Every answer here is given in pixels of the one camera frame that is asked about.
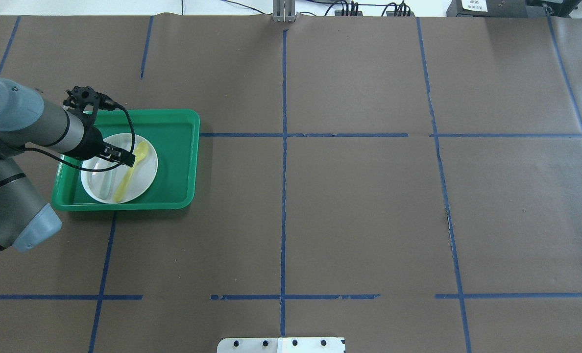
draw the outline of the black box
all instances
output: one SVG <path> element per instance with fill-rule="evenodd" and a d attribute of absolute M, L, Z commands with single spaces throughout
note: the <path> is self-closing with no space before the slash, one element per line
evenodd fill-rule
<path fill-rule="evenodd" d="M 463 8 L 461 0 L 452 0 L 446 17 L 511 17 L 526 18 L 526 2 L 524 0 L 465 0 L 467 4 L 478 6 L 486 2 L 487 11 L 472 11 Z"/>

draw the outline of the white metal plate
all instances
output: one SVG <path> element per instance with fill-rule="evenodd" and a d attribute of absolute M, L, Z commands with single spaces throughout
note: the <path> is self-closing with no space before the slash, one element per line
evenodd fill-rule
<path fill-rule="evenodd" d="M 263 337 L 222 339 L 217 353 L 345 353 L 341 337 Z"/>

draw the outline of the white floor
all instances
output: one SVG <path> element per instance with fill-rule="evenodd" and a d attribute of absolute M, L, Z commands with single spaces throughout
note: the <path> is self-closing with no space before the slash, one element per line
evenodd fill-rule
<path fill-rule="evenodd" d="M 247 6 L 270 13 L 271 0 L 237 0 Z M 362 0 L 361 4 L 387 4 L 388 0 Z M 296 0 L 296 10 L 311 11 L 322 16 L 328 5 Z M 407 4 L 417 16 L 445 16 L 450 0 L 408 0 Z M 159 13 L 182 13 L 181 0 L 0 0 L 0 15 L 151 15 Z M 381 6 L 361 6 L 363 15 L 380 16 Z M 255 11 L 223 0 L 184 0 L 184 14 L 255 14 Z M 572 13 L 573 18 L 582 18 L 582 5 Z"/>

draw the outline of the robotic arm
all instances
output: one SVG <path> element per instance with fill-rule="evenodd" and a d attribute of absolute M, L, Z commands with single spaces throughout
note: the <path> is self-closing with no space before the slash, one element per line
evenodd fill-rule
<path fill-rule="evenodd" d="M 103 141 L 93 126 L 97 111 L 127 110 L 105 94 L 90 87 L 74 87 L 59 107 L 43 100 L 36 90 L 0 78 L 0 251 L 13 246 L 27 251 L 60 230 L 62 223 L 51 205 L 38 194 L 31 181 L 10 158 L 26 148 L 26 143 L 47 147 L 78 160 L 98 156 L 116 165 L 132 167 L 134 155 Z M 92 107 L 89 114 L 84 110 Z"/>

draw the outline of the white plate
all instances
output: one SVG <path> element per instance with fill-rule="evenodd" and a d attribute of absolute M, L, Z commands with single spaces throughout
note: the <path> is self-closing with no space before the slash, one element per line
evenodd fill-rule
<path fill-rule="evenodd" d="M 111 145 L 115 145 L 116 147 L 121 147 L 124 150 L 130 150 L 130 141 L 132 141 L 131 134 L 116 134 L 109 136 L 104 139 L 107 143 Z M 128 189 L 125 192 L 125 196 L 123 200 L 120 202 L 115 202 L 113 200 L 113 196 L 117 187 L 123 180 L 125 173 L 127 172 L 130 167 L 127 165 L 121 165 L 113 170 L 109 170 L 107 172 L 80 172 L 80 181 L 82 183 L 82 187 L 84 190 L 89 194 L 90 197 L 99 201 L 101 203 L 124 203 L 128 201 L 132 201 L 137 197 L 141 196 L 145 190 L 147 190 L 154 178 L 156 178 L 156 172 L 158 170 L 158 155 L 156 154 L 156 150 L 154 146 L 149 143 L 149 141 L 139 135 L 134 136 L 134 147 L 141 142 L 145 141 L 149 144 L 149 151 L 147 156 L 140 161 L 137 165 L 136 169 L 134 170 L 134 174 L 132 174 L 132 179 L 130 180 L 130 185 L 128 185 Z M 87 161 L 82 163 L 83 168 L 89 169 L 103 169 L 108 168 L 116 163 L 105 161 L 99 157 L 93 157 Z M 100 198 L 102 194 L 102 189 L 104 188 L 104 194 L 107 196 L 105 199 Z"/>

